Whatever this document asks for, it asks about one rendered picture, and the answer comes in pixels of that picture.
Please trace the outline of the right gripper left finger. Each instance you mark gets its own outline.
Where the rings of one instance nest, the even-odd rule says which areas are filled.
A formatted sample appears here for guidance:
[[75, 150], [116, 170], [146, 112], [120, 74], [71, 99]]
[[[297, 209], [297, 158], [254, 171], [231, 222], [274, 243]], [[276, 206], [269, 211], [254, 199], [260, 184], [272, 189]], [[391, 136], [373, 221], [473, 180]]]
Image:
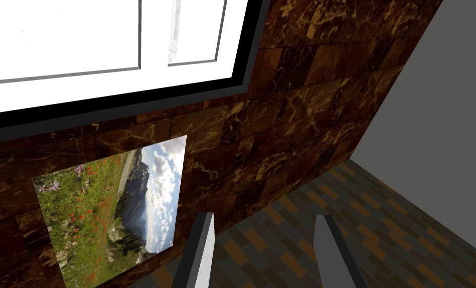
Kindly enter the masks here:
[[196, 215], [171, 288], [209, 288], [215, 247], [212, 212]]

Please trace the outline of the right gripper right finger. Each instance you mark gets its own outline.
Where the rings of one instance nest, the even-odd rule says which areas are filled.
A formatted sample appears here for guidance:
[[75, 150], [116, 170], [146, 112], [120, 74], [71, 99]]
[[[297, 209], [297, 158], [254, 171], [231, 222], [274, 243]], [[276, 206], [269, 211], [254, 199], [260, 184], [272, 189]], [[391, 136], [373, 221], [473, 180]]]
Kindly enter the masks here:
[[316, 216], [313, 247], [323, 288], [368, 288], [331, 215]]

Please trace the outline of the mountain meadow landscape picture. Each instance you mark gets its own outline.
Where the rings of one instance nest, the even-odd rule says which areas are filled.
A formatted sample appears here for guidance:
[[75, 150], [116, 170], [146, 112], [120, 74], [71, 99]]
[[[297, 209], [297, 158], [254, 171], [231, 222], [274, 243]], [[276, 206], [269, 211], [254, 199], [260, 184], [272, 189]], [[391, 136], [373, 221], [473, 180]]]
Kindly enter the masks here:
[[66, 288], [96, 288], [173, 245], [186, 142], [33, 178]]

